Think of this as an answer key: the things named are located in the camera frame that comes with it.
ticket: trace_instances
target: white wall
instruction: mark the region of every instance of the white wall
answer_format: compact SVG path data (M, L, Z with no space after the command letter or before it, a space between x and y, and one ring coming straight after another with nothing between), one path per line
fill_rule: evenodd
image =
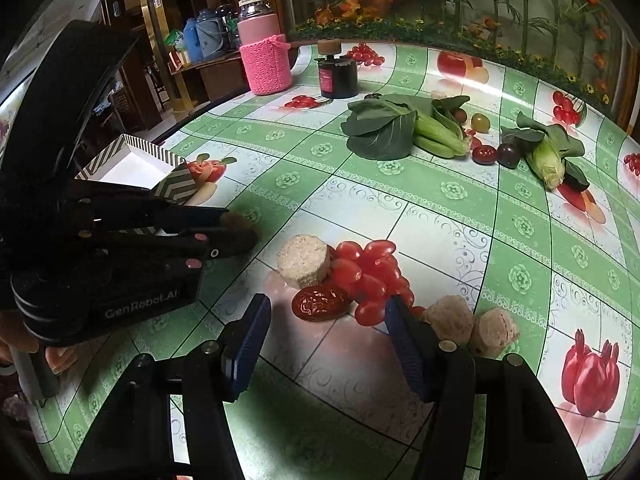
M0 103L40 64L60 30L71 20L90 21L99 3L100 0L54 0L39 10L40 17L0 71Z

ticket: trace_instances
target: red date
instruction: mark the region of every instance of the red date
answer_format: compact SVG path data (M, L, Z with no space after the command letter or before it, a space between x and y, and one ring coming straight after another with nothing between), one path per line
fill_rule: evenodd
M347 313L349 298L340 287L322 283L300 290L291 301L291 309L305 321L336 319Z

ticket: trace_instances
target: vegetable pile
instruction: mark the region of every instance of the vegetable pile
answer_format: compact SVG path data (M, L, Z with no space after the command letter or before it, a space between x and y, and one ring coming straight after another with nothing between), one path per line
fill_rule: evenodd
M464 156L471 138L453 112L469 101L467 96L445 99L390 94L349 103L351 115L340 127L347 148L370 160L398 160L416 146L443 158Z
M589 181L582 170L567 157L583 156L582 141L571 137L560 124L545 126L522 112L516 119L517 128L502 128L502 142L512 144L524 155L531 170L548 190L564 181L572 189L582 192Z

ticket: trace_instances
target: pink knitted cover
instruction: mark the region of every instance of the pink knitted cover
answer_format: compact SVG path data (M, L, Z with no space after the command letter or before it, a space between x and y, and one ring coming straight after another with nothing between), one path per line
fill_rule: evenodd
M291 86L291 69L287 53L290 47L284 34L276 34L240 47L242 64L251 92L267 95Z

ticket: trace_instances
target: printed apple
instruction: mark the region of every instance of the printed apple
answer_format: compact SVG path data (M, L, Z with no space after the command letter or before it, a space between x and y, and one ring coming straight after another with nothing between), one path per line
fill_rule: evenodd
M209 153L201 153L193 162L187 164L191 176L198 186L205 182L217 182L225 174L226 166L236 162L232 156L227 156L222 160L207 160Z

